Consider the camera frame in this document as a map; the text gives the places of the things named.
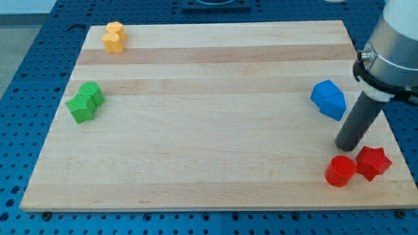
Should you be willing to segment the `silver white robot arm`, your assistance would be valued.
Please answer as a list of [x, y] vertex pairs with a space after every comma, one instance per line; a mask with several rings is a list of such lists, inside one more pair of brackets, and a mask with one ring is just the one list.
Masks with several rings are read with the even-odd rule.
[[417, 104], [417, 0], [386, 2], [353, 75], [377, 102]]

